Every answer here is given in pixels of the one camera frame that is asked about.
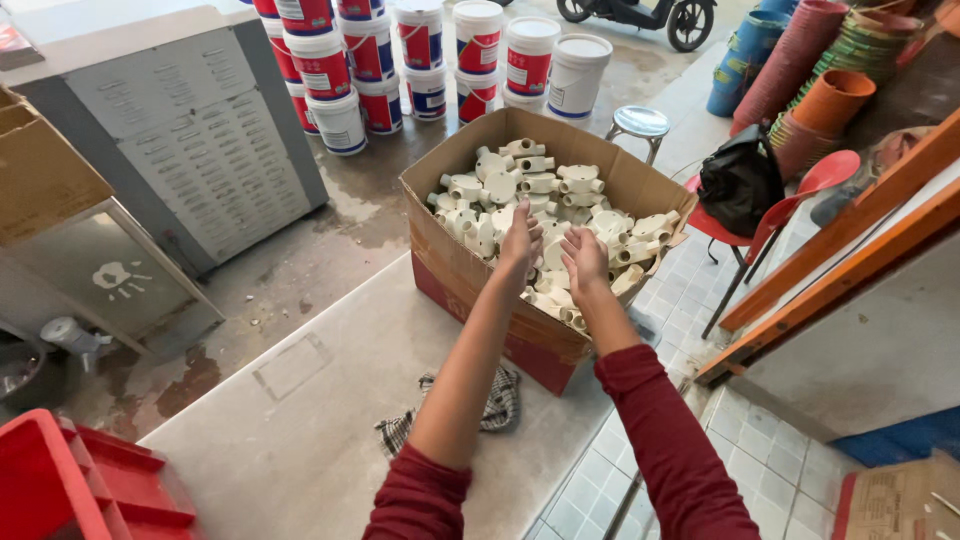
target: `red plastic chair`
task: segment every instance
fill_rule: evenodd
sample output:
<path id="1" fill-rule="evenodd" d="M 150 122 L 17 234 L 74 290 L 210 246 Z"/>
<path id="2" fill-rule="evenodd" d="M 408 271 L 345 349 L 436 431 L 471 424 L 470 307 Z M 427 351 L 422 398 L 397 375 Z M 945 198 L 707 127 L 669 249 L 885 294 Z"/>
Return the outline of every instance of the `red plastic chair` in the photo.
<path id="1" fill-rule="evenodd" d="M 703 231 L 711 238 L 710 243 L 707 245 L 707 255 L 713 259 L 714 264 L 719 263 L 719 261 L 710 254 L 710 246 L 713 245 L 713 240 L 720 240 L 725 244 L 729 244 L 731 249 L 733 249 L 733 256 L 739 264 L 739 268 L 737 268 L 736 274 L 733 276 L 733 281 L 727 288 L 727 293 L 724 294 L 723 300 L 720 301 L 720 306 L 717 307 L 713 312 L 713 316 L 710 317 L 710 322 L 707 324 L 707 328 L 701 337 L 707 339 L 707 334 L 713 329 L 713 325 L 716 324 L 717 319 L 720 318 L 720 314 L 723 313 L 723 310 L 727 307 L 727 303 L 730 301 L 731 296 L 733 296 L 733 292 L 740 285 L 743 276 L 747 274 L 747 269 L 753 266 L 750 274 L 744 281 L 746 283 L 750 282 L 750 278 L 754 276 L 754 272 L 760 263 L 763 262 L 767 253 L 770 252 L 770 248 L 777 242 L 780 232 L 787 222 L 790 221 L 790 217 L 793 216 L 793 212 L 797 210 L 800 203 L 816 195 L 817 191 L 821 189 L 826 189 L 845 181 L 856 172 L 859 166 L 860 156 L 853 150 L 834 152 L 818 161 L 817 164 L 804 175 L 804 179 L 800 181 L 796 195 L 787 197 L 776 203 L 767 210 L 767 213 L 763 214 L 763 218 L 760 219 L 760 224 L 757 226 L 753 238 L 738 236 L 727 231 L 723 225 L 720 225 L 719 221 L 707 215 L 701 205 L 697 205 L 697 207 L 693 209 L 687 225 Z M 693 193 L 697 191 L 697 187 L 699 186 L 699 174 L 688 180 L 684 185 L 687 191 Z M 747 250 L 746 257 L 740 254 L 740 250 L 737 249 L 738 247 L 750 248 Z"/>

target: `metal stool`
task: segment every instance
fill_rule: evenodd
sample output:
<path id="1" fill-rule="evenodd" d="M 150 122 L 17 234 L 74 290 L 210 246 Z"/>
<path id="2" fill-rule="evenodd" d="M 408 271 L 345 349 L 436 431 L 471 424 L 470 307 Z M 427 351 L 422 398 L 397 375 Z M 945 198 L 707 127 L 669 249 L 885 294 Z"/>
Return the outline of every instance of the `metal stool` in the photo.
<path id="1" fill-rule="evenodd" d="M 653 165 L 660 142 L 670 131 L 670 119 L 662 112 L 637 105 L 621 107 L 613 112 L 613 124 L 607 132 L 606 140 L 613 140 L 620 134 L 642 138 L 650 145 L 647 164 Z"/>

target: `checkered cloth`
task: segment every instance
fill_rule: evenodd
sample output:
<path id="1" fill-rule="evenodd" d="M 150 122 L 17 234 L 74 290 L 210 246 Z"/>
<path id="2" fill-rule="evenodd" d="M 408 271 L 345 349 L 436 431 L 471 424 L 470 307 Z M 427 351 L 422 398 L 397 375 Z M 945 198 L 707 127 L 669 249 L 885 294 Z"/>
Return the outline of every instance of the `checkered cloth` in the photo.
<path id="1" fill-rule="evenodd" d="M 437 378 L 432 373 L 424 373 L 420 377 L 420 391 L 423 397 L 433 387 L 433 381 Z M 493 377 L 493 386 L 490 390 L 490 396 L 487 397 L 487 405 L 484 407 L 483 418 L 480 419 L 481 431 L 507 431 L 516 426 L 520 420 L 520 388 L 517 385 L 519 373 L 510 371 L 503 367 L 496 368 L 496 375 Z M 407 440 L 410 434 L 410 428 L 414 426 L 414 420 L 417 418 L 417 410 L 411 408 L 396 418 L 381 420 L 373 428 L 377 432 L 377 438 L 380 443 L 380 450 L 387 458 L 394 458 L 400 452 L 403 442 Z"/>

